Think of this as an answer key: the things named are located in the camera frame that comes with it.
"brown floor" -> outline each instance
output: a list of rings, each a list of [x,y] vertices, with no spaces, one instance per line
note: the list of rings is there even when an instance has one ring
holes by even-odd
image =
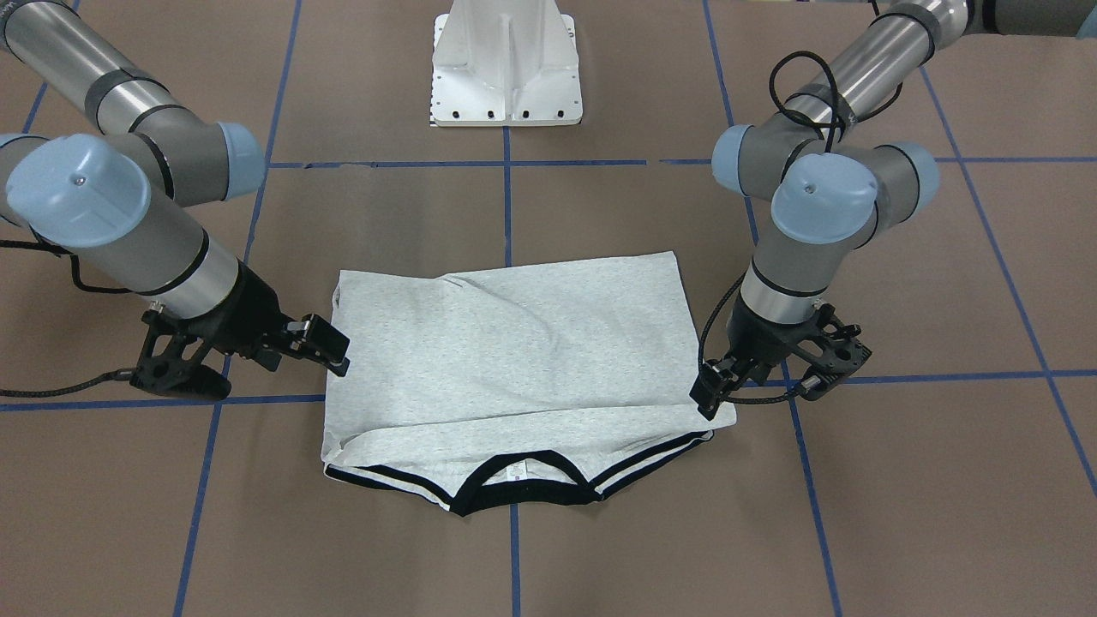
[[[751,223],[697,159],[733,112],[769,116],[781,56],[834,57],[871,19],[559,0],[586,116],[508,134],[427,126],[430,29],[449,4],[79,11],[200,115],[274,142],[261,200],[191,212],[287,312],[327,313],[340,268],[434,277],[674,250],[699,324],[746,265]],[[52,89],[35,103],[41,80],[13,58],[0,75],[0,133],[89,130]],[[994,36],[914,74],[851,136],[921,143],[942,171],[936,202],[851,256],[828,298],[872,361],[819,402],[740,407],[604,504],[462,519],[327,480],[324,375],[302,362],[235,360],[216,406],[122,384],[5,400],[0,614],[1095,615],[1095,77],[1097,42]],[[305,168],[337,161],[365,165]],[[4,251],[0,273],[0,385],[132,363],[140,303],[81,294],[41,255]]]

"clothing label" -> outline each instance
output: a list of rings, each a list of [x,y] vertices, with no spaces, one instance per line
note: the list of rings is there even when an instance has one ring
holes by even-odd
[[[525,459],[507,465],[507,482],[525,480],[529,471],[525,469]]]

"black cable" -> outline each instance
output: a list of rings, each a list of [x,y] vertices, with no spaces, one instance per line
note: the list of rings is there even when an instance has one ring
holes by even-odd
[[[724,296],[720,299],[720,302],[716,303],[716,307],[712,310],[712,314],[709,315],[709,321],[704,323],[704,328],[701,330],[701,346],[697,350],[698,371],[700,371],[704,367],[704,341],[709,340],[709,330],[712,329],[712,324],[715,323],[716,315],[719,315],[720,312],[724,308],[724,304],[727,304],[727,301],[732,298],[732,294],[735,293],[735,290],[739,289],[739,285],[743,284],[743,279],[746,276],[747,276],[746,272],[744,272],[739,274],[739,278],[735,279],[735,282],[732,283],[732,287],[727,290],[727,293],[725,293]]]
[[[116,371],[105,372],[94,379],[89,379],[83,383],[78,383],[76,385],[70,385],[68,388],[60,388],[58,390],[3,390],[0,389],[0,396],[10,396],[14,399],[47,399],[50,396],[64,396],[65,394],[72,394],[73,392],[80,392],[81,390],[87,390],[93,385],[99,385],[100,383],[106,381],[129,381],[133,377],[134,371],[137,369],[118,369]]]
[[[84,283],[80,280],[80,258],[75,255],[70,255],[69,258],[72,260],[72,284],[76,285],[76,289],[88,293],[133,293],[124,287],[95,287]]]
[[[784,103],[781,102],[780,97],[777,96],[777,75],[781,72],[781,69],[784,68],[784,65],[791,63],[796,58],[807,58],[814,61],[815,64],[819,65],[819,67],[823,69],[823,75],[826,77],[827,86],[830,88],[830,101],[828,102],[828,104],[830,105],[830,122],[826,124],[822,122],[815,122],[800,112],[794,112],[788,109],[787,106],[784,106]],[[781,112],[781,115],[788,117],[789,120],[795,122],[801,126],[807,126],[810,128],[814,128],[815,131],[819,131],[821,133],[823,128],[827,128],[826,147],[824,152],[830,152],[830,149],[834,147],[834,135],[837,132],[837,130],[838,128],[845,130],[845,123],[838,116],[838,104],[839,104],[838,97],[839,97],[838,82],[834,78],[834,71],[830,70],[830,65],[828,65],[826,60],[824,60],[818,54],[815,54],[813,52],[807,52],[804,49],[801,49],[799,52],[793,52],[788,56],[781,58],[781,61],[777,63],[777,65],[773,66],[773,70],[770,71],[769,74],[769,99],[773,101],[774,105],[777,105],[777,111]]]
[[[84,283],[83,280],[80,278],[80,258],[77,257],[76,255],[72,255],[66,248],[54,244],[49,244],[44,239],[42,239],[41,237],[38,237],[38,242],[36,243],[21,242],[21,240],[0,240],[0,248],[38,250],[42,253],[49,253],[52,255],[56,255],[57,257],[68,257],[71,262],[69,271],[72,274],[72,284],[76,285],[76,289],[80,291],[86,291],[88,293],[111,293],[111,294],[133,293],[125,288],[97,287]]]
[[[727,304],[727,301],[731,300],[732,295],[735,293],[735,290],[739,289],[739,285],[743,284],[744,277],[746,277],[745,272],[740,274],[738,279],[735,279],[735,282],[732,283],[731,288],[728,288],[727,293],[725,293],[724,296],[720,299],[720,302],[716,303],[716,307],[712,310],[712,314],[709,315],[709,321],[704,323],[704,328],[701,329],[701,343],[697,350],[698,372],[700,372],[701,369],[704,367],[704,344],[705,341],[709,340],[709,330],[712,329],[712,324],[716,322],[716,315],[720,314],[720,312],[724,308],[724,305]],[[774,403],[784,403],[787,401],[791,401],[796,396],[800,396],[800,392],[793,388],[788,390],[784,394],[778,396],[765,396],[758,399],[738,399],[735,396],[719,396],[719,399],[724,403],[734,403],[736,405],[772,405]]]

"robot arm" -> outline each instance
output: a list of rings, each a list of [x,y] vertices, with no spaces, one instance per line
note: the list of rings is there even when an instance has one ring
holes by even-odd
[[[152,302],[132,385],[224,399],[230,384],[202,363],[214,349],[271,371],[290,356],[346,374],[347,337],[317,315],[283,314],[274,291],[180,207],[259,187],[263,156],[247,128],[202,122],[54,0],[0,5],[0,43],[109,135],[0,136],[0,216]]]
[[[705,417],[748,380],[765,384],[790,355],[810,364],[790,391],[807,400],[829,392],[871,356],[857,339],[860,328],[838,321],[822,295],[846,255],[911,218],[934,198],[940,176],[934,157],[915,144],[863,149],[839,143],[832,149],[827,137],[848,136],[907,75],[964,34],[1094,36],[1095,4],[897,2],[830,64],[837,92],[824,71],[765,124],[736,125],[721,136],[712,156],[717,182],[770,200],[773,224],[744,274],[727,324],[730,349],[702,363],[694,382],[691,396]]]

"light blue joint cap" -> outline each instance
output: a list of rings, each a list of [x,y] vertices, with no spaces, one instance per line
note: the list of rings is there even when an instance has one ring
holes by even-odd
[[[1097,38],[1097,7],[1089,13],[1078,29],[1078,38]]]
[[[937,167],[937,160],[929,150],[912,142],[895,142],[887,144],[897,148],[914,164],[914,172],[918,175],[918,204],[914,206],[914,216],[927,203],[937,197],[937,190],[941,188],[941,170]]]
[[[22,139],[23,137],[37,137],[37,136],[38,135],[31,135],[29,133],[0,133],[0,148],[14,142],[15,139]]]
[[[267,173],[263,152],[251,131],[235,122],[218,122],[228,152],[228,191],[225,201],[259,190]]]
[[[877,178],[856,160],[812,154],[789,167],[773,193],[773,224],[806,244],[832,244],[852,236],[872,216]]]
[[[92,135],[46,142],[15,166],[4,188],[16,214],[69,248],[103,246],[128,234],[152,199],[137,164]]]
[[[753,126],[751,124],[732,126],[724,131],[716,141],[716,147],[712,149],[712,176],[721,187],[740,195],[743,187],[739,184],[739,148],[743,146],[743,136]]]

